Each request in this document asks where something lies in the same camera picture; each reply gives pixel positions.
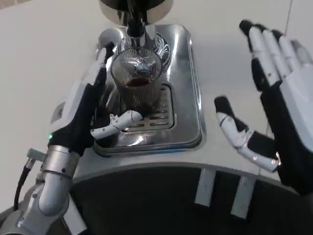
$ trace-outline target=black curved panel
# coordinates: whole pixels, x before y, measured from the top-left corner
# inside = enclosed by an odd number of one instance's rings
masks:
[[[127,0],[101,0],[103,4],[107,5],[110,8],[119,11],[128,11],[127,9]],[[133,2],[139,7],[142,11],[147,11],[152,9],[166,0],[133,0]]]

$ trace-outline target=dark coffee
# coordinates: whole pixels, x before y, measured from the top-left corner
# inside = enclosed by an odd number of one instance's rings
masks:
[[[144,77],[137,77],[126,83],[127,87],[140,87],[150,83],[150,80]]]

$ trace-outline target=white countertop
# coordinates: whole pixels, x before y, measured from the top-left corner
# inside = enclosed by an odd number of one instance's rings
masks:
[[[181,24],[192,35],[202,94],[207,139],[188,153],[103,159],[86,152],[76,177],[141,163],[196,163],[259,174],[223,137],[213,100],[225,94],[237,116],[260,132],[266,119],[250,72],[250,54],[238,24],[243,18],[285,31],[286,0],[176,0],[159,24]],[[13,205],[29,148],[46,152],[48,125],[57,101],[94,59],[99,34],[116,27],[102,15],[97,0],[31,0],[0,10],[0,211]],[[30,173],[20,200],[34,184]],[[277,178],[275,174],[266,174]]]

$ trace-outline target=espresso machine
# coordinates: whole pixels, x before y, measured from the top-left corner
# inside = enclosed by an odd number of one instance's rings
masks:
[[[102,13],[121,28],[109,28],[99,36],[97,52],[111,45],[106,63],[107,82],[102,107],[120,115],[125,104],[112,78],[116,56],[130,48],[146,48],[162,63],[161,95],[152,112],[109,139],[96,141],[103,157],[177,152],[197,148],[205,140],[205,123],[191,36],[178,24],[156,25],[174,0],[99,0]]]

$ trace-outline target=stainless steel drip tray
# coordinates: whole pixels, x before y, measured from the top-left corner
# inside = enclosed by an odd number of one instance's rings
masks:
[[[94,150],[101,156],[156,150],[190,149],[205,138],[200,90],[189,32],[181,25],[157,25],[171,51],[171,63],[162,73],[162,96],[154,113],[126,128],[108,141],[98,141]],[[126,37],[125,28],[108,29],[99,37],[99,49],[109,42],[115,50]],[[112,79],[107,62],[108,80]]]

